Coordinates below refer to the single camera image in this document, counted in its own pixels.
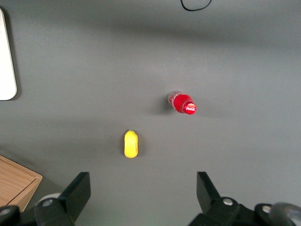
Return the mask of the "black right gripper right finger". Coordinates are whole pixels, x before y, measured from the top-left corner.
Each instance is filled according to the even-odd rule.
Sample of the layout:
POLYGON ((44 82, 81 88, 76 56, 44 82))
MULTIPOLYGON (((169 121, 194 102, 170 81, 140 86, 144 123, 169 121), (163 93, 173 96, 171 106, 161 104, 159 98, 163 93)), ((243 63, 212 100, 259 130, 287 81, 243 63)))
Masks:
POLYGON ((202 213, 190 226, 232 226, 240 212, 240 205, 232 198, 221 197, 206 172, 197 173, 197 199, 202 213))

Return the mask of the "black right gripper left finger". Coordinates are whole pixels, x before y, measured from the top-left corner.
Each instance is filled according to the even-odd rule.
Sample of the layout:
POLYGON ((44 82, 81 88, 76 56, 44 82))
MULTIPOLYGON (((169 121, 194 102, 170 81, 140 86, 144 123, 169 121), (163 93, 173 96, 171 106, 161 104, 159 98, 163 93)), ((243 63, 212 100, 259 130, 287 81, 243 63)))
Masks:
POLYGON ((58 197, 43 198, 34 207, 38 226, 73 226, 91 196, 90 174, 79 173, 58 197))

